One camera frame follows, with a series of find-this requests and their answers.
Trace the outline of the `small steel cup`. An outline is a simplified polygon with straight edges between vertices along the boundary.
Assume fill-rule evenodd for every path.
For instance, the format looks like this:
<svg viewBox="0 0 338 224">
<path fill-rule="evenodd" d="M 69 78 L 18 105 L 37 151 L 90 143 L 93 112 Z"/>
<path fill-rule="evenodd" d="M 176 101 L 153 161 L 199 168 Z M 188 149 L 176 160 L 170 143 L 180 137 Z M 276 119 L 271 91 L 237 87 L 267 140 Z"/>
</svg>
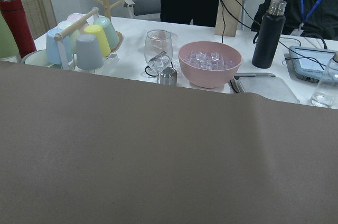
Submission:
<svg viewBox="0 0 338 224">
<path fill-rule="evenodd" d="M 177 71 L 172 67 L 165 68 L 158 75 L 158 83 L 162 85 L 176 86 Z"/>
</svg>

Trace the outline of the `grey plastic cup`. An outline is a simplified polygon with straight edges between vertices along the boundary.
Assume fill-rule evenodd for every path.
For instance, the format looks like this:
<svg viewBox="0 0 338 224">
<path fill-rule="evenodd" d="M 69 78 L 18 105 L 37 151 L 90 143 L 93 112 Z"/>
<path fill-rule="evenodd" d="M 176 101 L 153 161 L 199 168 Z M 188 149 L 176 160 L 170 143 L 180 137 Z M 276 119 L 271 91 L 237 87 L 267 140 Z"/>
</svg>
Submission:
<svg viewBox="0 0 338 224">
<path fill-rule="evenodd" d="M 81 34 L 76 38 L 77 66 L 82 70 L 95 70 L 103 66 L 98 40 L 93 34 Z"/>
</svg>

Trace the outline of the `mint green plastic cup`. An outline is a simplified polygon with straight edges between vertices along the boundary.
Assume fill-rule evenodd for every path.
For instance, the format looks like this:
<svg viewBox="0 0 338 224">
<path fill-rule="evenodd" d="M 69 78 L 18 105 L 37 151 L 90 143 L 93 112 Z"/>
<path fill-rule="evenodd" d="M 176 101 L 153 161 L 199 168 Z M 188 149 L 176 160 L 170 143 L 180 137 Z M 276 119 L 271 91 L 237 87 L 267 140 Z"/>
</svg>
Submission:
<svg viewBox="0 0 338 224">
<path fill-rule="evenodd" d="M 94 24 L 101 25 L 106 35 L 109 47 L 112 51 L 116 50 L 119 44 L 119 36 L 113 27 L 111 20 L 107 17 L 99 17 L 94 20 Z"/>
</svg>

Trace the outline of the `yellow plastic cup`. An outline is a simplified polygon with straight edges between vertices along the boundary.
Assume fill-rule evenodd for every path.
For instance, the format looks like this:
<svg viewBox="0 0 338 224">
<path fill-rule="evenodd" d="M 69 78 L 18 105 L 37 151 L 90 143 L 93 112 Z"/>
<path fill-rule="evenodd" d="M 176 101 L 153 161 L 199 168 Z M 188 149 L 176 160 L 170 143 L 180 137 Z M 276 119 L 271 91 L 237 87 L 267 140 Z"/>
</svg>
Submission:
<svg viewBox="0 0 338 224">
<path fill-rule="evenodd" d="M 98 24 L 88 25 L 84 28 L 84 32 L 85 34 L 93 34 L 97 38 L 101 55 L 103 57 L 107 57 L 110 54 L 111 49 L 108 40 L 106 38 L 104 29 L 101 25 Z"/>
</svg>

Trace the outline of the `wooden cup rack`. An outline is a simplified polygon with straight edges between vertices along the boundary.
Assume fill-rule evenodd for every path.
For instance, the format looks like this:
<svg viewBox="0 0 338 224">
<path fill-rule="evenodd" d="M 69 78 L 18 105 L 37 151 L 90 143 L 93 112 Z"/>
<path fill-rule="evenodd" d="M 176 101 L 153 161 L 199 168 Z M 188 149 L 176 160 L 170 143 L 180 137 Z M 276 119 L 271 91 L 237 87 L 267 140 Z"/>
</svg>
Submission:
<svg viewBox="0 0 338 224">
<path fill-rule="evenodd" d="M 100 16 L 98 14 L 98 8 L 94 7 L 89 13 L 87 13 L 85 15 L 82 15 L 80 13 L 73 13 L 73 14 L 69 15 L 69 17 L 67 19 L 69 24 L 65 24 L 64 22 L 61 22 L 60 24 L 58 24 L 57 28 L 61 29 L 62 31 L 60 33 L 57 33 L 55 35 L 54 39 L 57 41 L 57 44 L 58 44 L 62 69 L 64 69 L 64 70 L 70 69 L 70 67 L 67 65 L 68 58 L 67 58 L 67 54 L 66 54 L 66 50 L 65 50 L 64 38 L 66 36 L 69 36 L 69 38 L 70 38 L 70 36 L 72 34 L 85 34 L 84 28 L 88 25 L 94 24 L 93 23 L 94 20 L 99 18 L 99 17 L 105 17 L 105 16 Z M 118 49 L 120 44 L 123 41 L 123 35 L 118 31 L 116 31 L 116 32 L 117 32 L 119 39 L 120 39 L 118 47 L 117 47 L 117 49 Z M 73 55 L 76 54 L 75 39 L 70 38 L 70 42 L 71 42 L 71 47 L 72 47 L 72 58 L 73 58 Z"/>
</svg>

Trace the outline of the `blue plastic cup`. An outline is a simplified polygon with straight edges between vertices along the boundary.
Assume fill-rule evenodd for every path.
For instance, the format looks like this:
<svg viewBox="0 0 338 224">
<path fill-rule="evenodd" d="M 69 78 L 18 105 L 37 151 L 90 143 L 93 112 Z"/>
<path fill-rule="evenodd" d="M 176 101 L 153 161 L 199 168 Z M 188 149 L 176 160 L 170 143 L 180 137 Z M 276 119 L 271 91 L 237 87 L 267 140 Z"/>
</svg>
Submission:
<svg viewBox="0 0 338 224">
<path fill-rule="evenodd" d="M 46 58 L 50 63 L 61 64 L 60 52 L 57 41 L 54 39 L 57 33 L 62 30 L 59 28 L 50 29 L 46 33 Z M 69 36 L 64 38 L 65 50 L 68 62 L 72 61 L 72 47 Z"/>
</svg>

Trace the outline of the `wine glass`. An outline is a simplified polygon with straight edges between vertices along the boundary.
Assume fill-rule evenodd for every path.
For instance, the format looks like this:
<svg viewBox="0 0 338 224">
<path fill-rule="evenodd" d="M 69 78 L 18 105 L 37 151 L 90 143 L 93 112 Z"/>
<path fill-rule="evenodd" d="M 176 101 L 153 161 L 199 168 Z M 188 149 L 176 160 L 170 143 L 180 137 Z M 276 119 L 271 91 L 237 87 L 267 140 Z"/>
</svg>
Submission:
<svg viewBox="0 0 338 224">
<path fill-rule="evenodd" d="M 165 30 L 150 30 L 145 40 L 144 58 L 147 65 L 156 72 L 157 82 L 159 74 L 171 66 L 173 47 L 171 34 Z"/>
</svg>

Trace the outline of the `pink bowl with ice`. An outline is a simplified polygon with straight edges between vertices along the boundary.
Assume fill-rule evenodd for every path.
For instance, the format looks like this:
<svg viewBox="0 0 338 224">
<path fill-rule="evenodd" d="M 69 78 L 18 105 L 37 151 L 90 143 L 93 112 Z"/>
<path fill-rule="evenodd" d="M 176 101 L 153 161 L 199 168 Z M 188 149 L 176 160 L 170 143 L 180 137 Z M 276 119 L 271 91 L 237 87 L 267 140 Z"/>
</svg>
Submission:
<svg viewBox="0 0 338 224">
<path fill-rule="evenodd" d="M 242 62 L 242 56 L 236 49 L 211 41 L 183 45 L 178 58 L 184 76 L 203 88 L 224 86 L 233 78 Z"/>
</svg>

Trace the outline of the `metal tray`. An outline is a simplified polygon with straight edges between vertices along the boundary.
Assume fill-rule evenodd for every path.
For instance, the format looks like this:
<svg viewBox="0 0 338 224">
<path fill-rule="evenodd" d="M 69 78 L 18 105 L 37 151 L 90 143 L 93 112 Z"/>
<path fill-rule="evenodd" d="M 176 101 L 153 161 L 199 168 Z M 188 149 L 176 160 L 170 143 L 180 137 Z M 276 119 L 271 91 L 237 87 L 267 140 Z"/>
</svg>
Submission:
<svg viewBox="0 0 338 224">
<path fill-rule="evenodd" d="M 285 81 L 272 73 L 238 73 L 230 82 L 239 93 L 254 93 L 270 100 L 299 104 Z"/>
</svg>

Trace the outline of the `black water bottle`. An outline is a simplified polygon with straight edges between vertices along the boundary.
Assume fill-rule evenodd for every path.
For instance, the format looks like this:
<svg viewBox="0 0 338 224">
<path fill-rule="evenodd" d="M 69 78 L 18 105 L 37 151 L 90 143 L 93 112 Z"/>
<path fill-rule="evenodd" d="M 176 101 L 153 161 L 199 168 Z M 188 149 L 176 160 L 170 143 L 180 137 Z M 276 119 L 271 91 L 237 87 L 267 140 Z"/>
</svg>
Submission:
<svg viewBox="0 0 338 224">
<path fill-rule="evenodd" d="M 257 68 L 271 67 L 286 20 L 284 16 L 286 4 L 284 0 L 271 0 L 267 12 L 262 17 L 252 57 L 252 64 Z"/>
</svg>

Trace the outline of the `teach pendant tablet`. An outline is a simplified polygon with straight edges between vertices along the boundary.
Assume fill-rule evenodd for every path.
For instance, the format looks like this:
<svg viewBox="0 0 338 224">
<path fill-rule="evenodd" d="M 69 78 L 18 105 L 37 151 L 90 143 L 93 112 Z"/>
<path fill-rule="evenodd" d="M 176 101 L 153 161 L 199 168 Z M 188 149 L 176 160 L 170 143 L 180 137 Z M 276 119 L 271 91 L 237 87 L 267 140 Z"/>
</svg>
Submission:
<svg viewBox="0 0 338 224">
<path fill-rule="evenodd" d="M 290 46 L 289 58 L 296 78 L 310 83 L 318 83 L 334 50 Z"/>
</svg>

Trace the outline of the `clear glass bottle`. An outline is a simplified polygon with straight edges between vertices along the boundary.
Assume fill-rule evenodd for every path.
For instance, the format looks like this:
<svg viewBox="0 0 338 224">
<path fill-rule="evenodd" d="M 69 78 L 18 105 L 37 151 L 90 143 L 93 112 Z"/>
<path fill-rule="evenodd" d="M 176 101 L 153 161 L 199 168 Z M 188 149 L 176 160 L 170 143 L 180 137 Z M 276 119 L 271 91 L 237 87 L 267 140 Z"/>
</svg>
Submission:
<svg viewBox="0 0 338 224">
<path fill-rule="evenodd" d="M 317 107 L 332 108 L 336 100 L 337 52 L 328 62 L 322 77 L 310 98 L 310 104 Z"/>
</svg>

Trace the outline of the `green pitcher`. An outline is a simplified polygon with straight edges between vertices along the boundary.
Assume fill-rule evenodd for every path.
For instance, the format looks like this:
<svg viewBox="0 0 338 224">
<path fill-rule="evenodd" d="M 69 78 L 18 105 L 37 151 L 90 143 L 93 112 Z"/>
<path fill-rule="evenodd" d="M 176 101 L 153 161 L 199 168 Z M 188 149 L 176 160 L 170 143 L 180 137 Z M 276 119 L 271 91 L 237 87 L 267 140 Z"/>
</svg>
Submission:
<svg viewBox="0 0 338 224">
<path fill-rule="evenodd" d="M 6 21 L 1 15 L 1 59 L 11 58 L 19 54 L 17 44 Z"/>
</svg>

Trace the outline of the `seated person black jacket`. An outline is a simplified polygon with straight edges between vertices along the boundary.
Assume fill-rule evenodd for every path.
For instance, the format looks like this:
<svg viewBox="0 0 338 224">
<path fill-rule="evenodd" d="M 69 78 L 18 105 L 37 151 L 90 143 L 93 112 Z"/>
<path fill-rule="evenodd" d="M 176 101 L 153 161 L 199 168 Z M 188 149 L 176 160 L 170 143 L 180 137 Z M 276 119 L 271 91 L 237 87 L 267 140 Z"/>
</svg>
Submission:
<svg viewBox="0 0 338 224">
<path fill-rule="evenodd" d="M 285 24 L 282 34 L 295 36 L 320 36 L 327 40 L 337 40 L 337 0 L 284 0 Z M 271 0 L 259 5 L 251 25 L 258 31 L 263 15 Z"/>
</svg>

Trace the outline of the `red thermos bottle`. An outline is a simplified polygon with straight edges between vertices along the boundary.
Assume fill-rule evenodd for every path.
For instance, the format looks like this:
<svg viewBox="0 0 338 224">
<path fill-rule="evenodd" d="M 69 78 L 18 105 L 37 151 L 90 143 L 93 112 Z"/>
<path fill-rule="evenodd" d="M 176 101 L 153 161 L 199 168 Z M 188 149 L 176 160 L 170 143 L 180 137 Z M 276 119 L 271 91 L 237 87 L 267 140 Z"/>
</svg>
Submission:
<svg viewBox="0 0 338 224">
<path fill-rule="evenodd" d="M 1 0 L 1 14 L 18 47 L 21 58 L 35 52 L 36 46 L 21 0 Z"/>
</svg>

